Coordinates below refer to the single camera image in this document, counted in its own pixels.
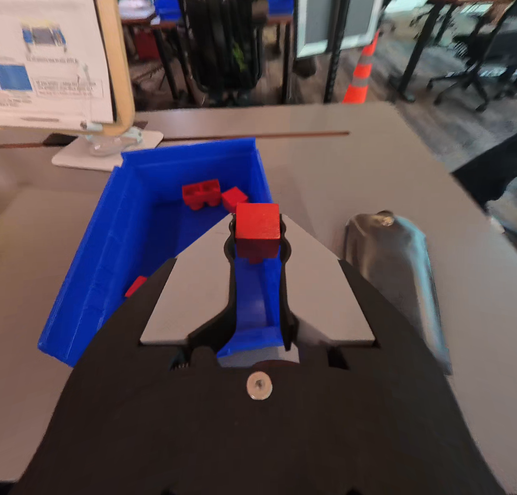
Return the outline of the wooden table with black legs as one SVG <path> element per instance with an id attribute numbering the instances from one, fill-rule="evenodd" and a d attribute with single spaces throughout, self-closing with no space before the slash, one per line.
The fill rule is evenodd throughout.
<path id="1" fill-rule="evenodd" d="M 191 55 L 183 19 L 161 21 L 157 16 L 122 22 L 130 64 L 131 85 L 136 111 L 194 107 L 246 107 L 288 104 L 292 66 L 292 16 L 269 17 L 258 38 L 261 47 L 261 77 L 250 91 L 212 94 L 199 89 L 192 75 Z M 136 36 L 150 36 L 153 59 L 136 59 Z M 267 71 L 273 50 L 283 56 L 282 82 L 273 89 Z"/>

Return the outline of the orange traffic cone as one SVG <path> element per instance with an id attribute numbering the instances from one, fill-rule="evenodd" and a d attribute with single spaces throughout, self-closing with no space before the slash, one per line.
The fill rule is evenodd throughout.
<path id="1" fill-rule="evenodd" d="M 373 56 L 378 43 L 378 29 L 371 43 L 361 51 L 358 63 L 352 75 L 352 81 L 347 87 L 342 104 L 363 104 L 369 91 L 369 80 L 373 65 Z"/>

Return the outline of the black office chair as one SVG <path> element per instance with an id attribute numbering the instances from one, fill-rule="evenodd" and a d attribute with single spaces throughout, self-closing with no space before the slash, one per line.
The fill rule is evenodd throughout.
<path id="1" fill-rule="evenodd" d="M 448 88 L 441 91 L 433 104 L 440 105 L 446 95 L 457 89 L 466 90 L 473 86 L 481 104 L 476 108 L 477 112 L 484 112 L 491 102 L 481 77 L 483 66 L 489 64 L 505 65 L 507 69 L 516 68 L 516 31 L 498 32 L 492 34 L 478 34 L 473 36 L 466 44 L 466 63 L 462 72 L 453 72 L 444 76 L 430 78 L 426 89 L 433 88 L 435 82 L 450 81 Z"/>

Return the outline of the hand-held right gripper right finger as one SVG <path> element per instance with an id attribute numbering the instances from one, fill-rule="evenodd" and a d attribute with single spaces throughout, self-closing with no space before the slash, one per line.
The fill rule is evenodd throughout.
<path id="1" fill-rule="evenodd" d="M 338 257 L 281 215 L 280 327 L 285 348 L 370 346 L 374 335 Z"/>

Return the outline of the grey framed panel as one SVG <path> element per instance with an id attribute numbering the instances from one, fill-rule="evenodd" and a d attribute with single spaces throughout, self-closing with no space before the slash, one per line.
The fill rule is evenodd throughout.
<path id="1" fill-rule="evenodd" d="M 327 52 L 331 18 L 336 0 L 295 0 L 294 24 L 296 59 Z M 384 0 L 351 0 L 340 49 L 364 47 L 377 30 Z"/>

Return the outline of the hanging black jackets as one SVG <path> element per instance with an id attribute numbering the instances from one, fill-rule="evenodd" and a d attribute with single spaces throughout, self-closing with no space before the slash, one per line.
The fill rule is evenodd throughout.
<path id="1" fill-rule="evenodd" d="M 197 87 L 222 102 L 252 91 L 262 77 L 266 0 L 178 0 Z"/>

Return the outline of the dark table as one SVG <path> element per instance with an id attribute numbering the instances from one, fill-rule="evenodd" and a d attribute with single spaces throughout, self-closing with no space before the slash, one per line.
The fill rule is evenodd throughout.
<path id="1" fill-rule="evenodd" d="M 452 20 L 452 16 L 457 9 L 466 5 L 497 3 L 501 1 L 504 0 L 428 0 L 428 2 L 432 5 L 432 8 L 428 13 L 428 17 L 416 40 L 415 46 L 404 69 L 404 72 L 401 75 L 392 75 L 388 80 L 388 85 L 393 89 L 394 95 L 406 103 L 413 103 L 415 101 L 415 97 L 409 89 L 410 82 L 413 79 L 415 70 L 421 59 L 423 51 L 428 45 L 431 36 L 433 35 L 436 23 L 444 8 L 447 7 L 448 10 L 445 13 L 443 22 L 433 40 L 434 46 L 441 42 L 443 35 L 446 29 L 449 27 L 450 21 Z"/>

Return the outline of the blue plastic bin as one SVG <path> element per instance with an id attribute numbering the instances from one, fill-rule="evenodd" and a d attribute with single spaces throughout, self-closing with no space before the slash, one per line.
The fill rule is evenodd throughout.
<path id="1" fill-rule="evenodd" d="M 191 210 L 182 187 L 218 180 L 251 202 L 271 203 L 254 138 L 131 151 L 100 196 L 55 299 L 38 348 L 74 367 L 134 281 L 150 278 L 212 227 L 229 222 L 222 204 Z"/>

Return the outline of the red wooden cube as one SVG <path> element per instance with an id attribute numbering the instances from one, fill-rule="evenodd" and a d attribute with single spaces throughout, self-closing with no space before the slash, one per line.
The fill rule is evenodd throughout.
<path id="1" fill-rule="evenodd" d="M 238 187 L 234 186 L 221 193 L 221 202 L 227 212 L 234 214 L 236 213 L 237 205 L 248 203 L 249 197 Z"/>
<path id="2" fill-rule="evenodd" d="M 280 208 L 275 203 L 238 203 L 235 210 L 238 258 L 251 265 L 276 259 L 280 249 Z"/>

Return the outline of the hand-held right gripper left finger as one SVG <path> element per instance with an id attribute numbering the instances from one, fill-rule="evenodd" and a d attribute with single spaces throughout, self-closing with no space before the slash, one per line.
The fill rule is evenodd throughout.
<path id="1" fill-rule="evenodd" d="M 227 215 L 176 258 L 141 344 L 225 346 L 236 331 L 234 217 Z"/>

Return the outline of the white stand base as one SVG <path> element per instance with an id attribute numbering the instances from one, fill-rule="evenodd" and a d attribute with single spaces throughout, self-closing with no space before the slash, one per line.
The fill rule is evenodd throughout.
<path id="1" fill-rule="evenodd" d="M 73 168 L 94 171 L 111 172 L 115 167 L 122 165 L 124 152 L 132 152 L 141 149 L 154 149 L 164 139 L 163 133 L 154 130 L 139 130 L 140 137 L 108 138 L 110 144 L 118 152 L 103 153 L 100 155 L 92 142 L 86 136 L 77 137 L 72 143 L 63 147 L 51 159 L 52 165 L 61 168 Z"/>

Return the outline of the red one-stud plastic brick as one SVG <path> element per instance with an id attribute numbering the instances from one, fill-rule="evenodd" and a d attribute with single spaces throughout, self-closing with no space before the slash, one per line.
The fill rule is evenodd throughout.
<path id="1" fill-rule="evenodd" d="M 129 286 L 128 290 L 124 294 L 124 298 L 131 297 L 135 292 L 139 290 L 139 288 L 144 285 L 147 281 L 146 276 L 138 276 L 134 282 Z"/>

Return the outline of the red two-stud plastic brick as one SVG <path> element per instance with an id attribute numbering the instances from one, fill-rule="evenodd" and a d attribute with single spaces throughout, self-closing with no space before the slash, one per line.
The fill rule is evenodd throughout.
<path id="1" fill-rule="evenodd" d="M 205 206 L 217 207 L 222 201 L 218 179 L 183 185 L 181 192 L 184 204 L 193 211 Z"/>

